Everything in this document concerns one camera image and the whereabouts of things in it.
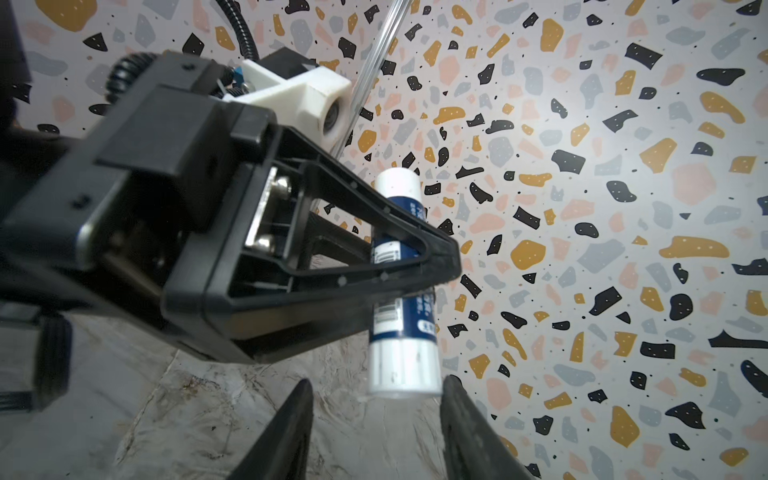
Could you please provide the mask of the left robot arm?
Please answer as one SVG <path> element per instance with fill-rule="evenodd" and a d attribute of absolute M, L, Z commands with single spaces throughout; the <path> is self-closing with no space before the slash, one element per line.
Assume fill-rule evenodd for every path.
<path fill-rule="evenodd" d="M 260 55 L 220 5 L 244 62 L 132 52 L 107 70 L 87 136 L 16 125 L 31 58 L 1 5 L 1 325 L 40 333 L 32 387 L 68 387 L 66 317 L 117 317 L 200 359 L 279 361 L 368 331 L 388 303 L 462 273 L 457 242 L 397 188 L 330 154 L 358 102 L 349 81 L 288 48 Z"/>

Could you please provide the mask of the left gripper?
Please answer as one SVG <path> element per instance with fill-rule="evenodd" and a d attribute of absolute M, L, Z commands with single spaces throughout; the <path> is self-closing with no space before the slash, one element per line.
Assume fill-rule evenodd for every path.
<path fill-rule="evenodd" d="M 2 129 L 1 297 L 119 316 L 196 354 L 161 298 L 188 238 L 219 216 L 239 165 L 231 137 L 303 134 L 270 109 L 215 98 L 224 69 L 212 61 L 134 54 L 120 65 L 142 71 L 88 137 Z"/>

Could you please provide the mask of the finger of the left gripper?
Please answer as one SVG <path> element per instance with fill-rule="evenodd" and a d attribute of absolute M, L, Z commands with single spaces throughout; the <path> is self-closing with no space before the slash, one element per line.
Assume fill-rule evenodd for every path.
<path fill-rule="evenodd" d="M 201 357 L 271 363 L 370 328 L 399 288 L 462 273 L 457 242 L 377 193 L 291 128 L 233 134 L 239 165 L 211 228 L 191 235 L 163 288 L 166 319 Z M 388 264 L 300 270 L 310 213 L 373 245 L 372 229 L 416 247 Z"/>
<path fill-rule="evenodd" d="M 353 233 L 310 213 L 299 257 L 300 270 L 335 269 L 371 263 L 372 247 Z"/>

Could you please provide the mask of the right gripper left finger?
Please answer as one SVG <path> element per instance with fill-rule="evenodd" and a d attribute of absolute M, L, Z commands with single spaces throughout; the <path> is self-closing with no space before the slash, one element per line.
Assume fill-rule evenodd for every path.
<path fill-rule="evenodd" d="M 312 423 L 313 389 L 302 379 L 227 479 L 305 479 Z"/>

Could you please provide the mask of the blue white glue stick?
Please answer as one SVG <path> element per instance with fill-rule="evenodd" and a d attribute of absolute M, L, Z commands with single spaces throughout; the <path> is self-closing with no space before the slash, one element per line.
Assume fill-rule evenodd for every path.
<path fill-rule="evenodd" d="M 390 168 L 374 181 L 376 191 L 410 216 L 426 219 L 418 175 Z M 415 260 L 420 252 L 385 230 L 372 229 L 371 263 Z M 434 317 L 434 289 L 399 288 L 373 305 L 368 344 L 368 390 L 391 399 L 437 397 L 442 393 Z"/>

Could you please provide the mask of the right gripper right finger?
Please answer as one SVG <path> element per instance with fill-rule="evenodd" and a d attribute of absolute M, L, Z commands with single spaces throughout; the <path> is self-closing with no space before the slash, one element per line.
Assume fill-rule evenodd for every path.
<path fill-rule="evenodd" d="M 532 479 L 455 375 L 443 381 L 440 420 L 448 479 Z"/>

